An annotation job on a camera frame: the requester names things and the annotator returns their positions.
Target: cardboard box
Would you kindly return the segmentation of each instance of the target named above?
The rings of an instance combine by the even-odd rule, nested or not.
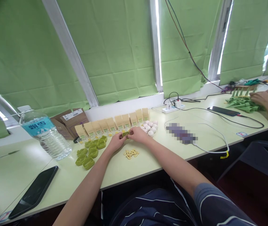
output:
[[[78,137],[75,126],[89,122],[82,108],[74,108],[73,112],[67,110],[50,119],[66,140],[74,140]]]

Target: smartphone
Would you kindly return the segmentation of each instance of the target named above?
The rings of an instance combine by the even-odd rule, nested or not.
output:
[[[42,200],[48,186],[50,185],[55,173],[58,171],[58,166],[54,166],[41,172],[33,181],[26,193],[23,195],[19,203],[8,216],[9,219],[14,219],[23,213],[36,207]]]
[[[229,115],[229,116],[236,116],[236,115],[240,114],[240,112],[238,112],[238,111],[233,111],[233,110],[229,110],[226,108],[219,108],[219,107],[215,107],[215,106],[209,107],[207,109],[211,110],[211,111],[216,111],[216,112],[222,113],[224,115]]]

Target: plastic container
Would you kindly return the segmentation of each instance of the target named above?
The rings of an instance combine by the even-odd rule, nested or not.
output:
[[[26,132],[38,140],[41,147],[55,160],[59,161],[71,152],[71,146],[59,134],[49,117],[41,112],[34,111],[29,105],[18,108],[24,112],[20,118],[20,125]]]

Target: sticker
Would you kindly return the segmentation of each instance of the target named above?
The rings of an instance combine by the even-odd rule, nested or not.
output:
[[[244,137],[244,136],[247,136],[248,134],[245,132],[239,132],[239,133],[236,133],[236,135],[239,135],[240,137]]]
[[[78,115],[78,114],[80,114],[80,113],[82,113],[82,112],[83,112],[83,110],[82,110],[82,109],[79,109],[79,110],[76,110],[76,111],[74,111],[74,112],[71,112],[71,113],[69,113],[69,114],[64,115],[63,118],[64,118],[66,121],[68,121],[69,119],[73,118],[74,116],[76,116],[76,115]]]
[[[6,221],[8,219],[9,214],[11,213],[11,211],[5,212],[0,216],[0,223],[3,221]]]
[[[36,120],[29,121],[22,124],[23,129],[29,133],[32,137],[40,135],[48,130],[51,130],[55,126],[48,117],[43,117]]]

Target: yellow small parts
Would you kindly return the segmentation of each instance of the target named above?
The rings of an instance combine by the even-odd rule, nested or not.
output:
[[[81,149],[81,150],[77,150],[76,155],[77,155],[77,156],[80,156],[80,155],[82,155],[82,154],[87,154],[87,152],[88,152],[88,149],[83,148],[83,149]]]
[[[128,159],[131,159],[132,156],[137,157],[139,155],[139,152],[135,149],[131,151],[126,150],[123,155],[125,155]]]

